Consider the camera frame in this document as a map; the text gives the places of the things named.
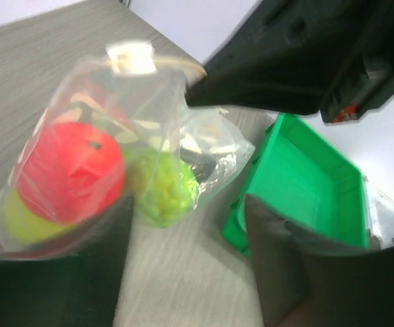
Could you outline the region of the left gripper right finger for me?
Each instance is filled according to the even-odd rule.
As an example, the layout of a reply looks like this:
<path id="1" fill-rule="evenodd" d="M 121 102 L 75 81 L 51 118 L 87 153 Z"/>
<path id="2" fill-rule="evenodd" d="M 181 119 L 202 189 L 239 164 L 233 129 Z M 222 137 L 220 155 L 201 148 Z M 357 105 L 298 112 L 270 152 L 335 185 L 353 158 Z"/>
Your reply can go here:
<path id="1" fill-rule="evenodd" d="M 245 199 L 265 326 L 394 326 L 394 244 L 363 249 Z"/>

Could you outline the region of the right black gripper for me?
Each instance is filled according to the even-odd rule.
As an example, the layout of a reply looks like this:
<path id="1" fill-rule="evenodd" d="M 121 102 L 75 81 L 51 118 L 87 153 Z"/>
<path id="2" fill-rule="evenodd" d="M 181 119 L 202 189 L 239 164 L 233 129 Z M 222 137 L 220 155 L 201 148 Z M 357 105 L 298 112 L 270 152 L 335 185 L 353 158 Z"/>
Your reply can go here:
<path id="1" fill-rule="evenodd" d="M 229 105 L 356 121 L 394 96 L 394 1 L 261 1 L 191 83 L 191 107 Z"/>

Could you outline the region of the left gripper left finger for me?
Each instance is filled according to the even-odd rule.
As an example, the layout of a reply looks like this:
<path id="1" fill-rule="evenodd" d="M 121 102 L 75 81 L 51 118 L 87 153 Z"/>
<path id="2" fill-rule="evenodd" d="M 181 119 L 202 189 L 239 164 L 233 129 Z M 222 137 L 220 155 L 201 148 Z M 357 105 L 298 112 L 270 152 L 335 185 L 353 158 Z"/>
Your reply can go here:
<path id="1" fill-rule="evenodd" d="M 124 195 L 46 246 L 0 255 L 0 326 L 112 326 L 134 216 Z"/>

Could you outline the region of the clear polka dot zip bag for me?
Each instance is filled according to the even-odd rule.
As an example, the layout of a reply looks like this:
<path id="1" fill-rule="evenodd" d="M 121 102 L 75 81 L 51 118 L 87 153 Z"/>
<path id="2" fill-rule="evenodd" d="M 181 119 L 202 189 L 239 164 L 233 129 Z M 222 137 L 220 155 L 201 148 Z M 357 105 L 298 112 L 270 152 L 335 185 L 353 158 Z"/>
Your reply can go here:
<path id="1" fill-rule="evenodd" d="M 188 107 L 205 74 L 142 40 L 78 63 L 0 190 L 0 260 L 65 255 L 134 214 L 167 228 L 228 186 L 255 147 L 219 108 Z"/>

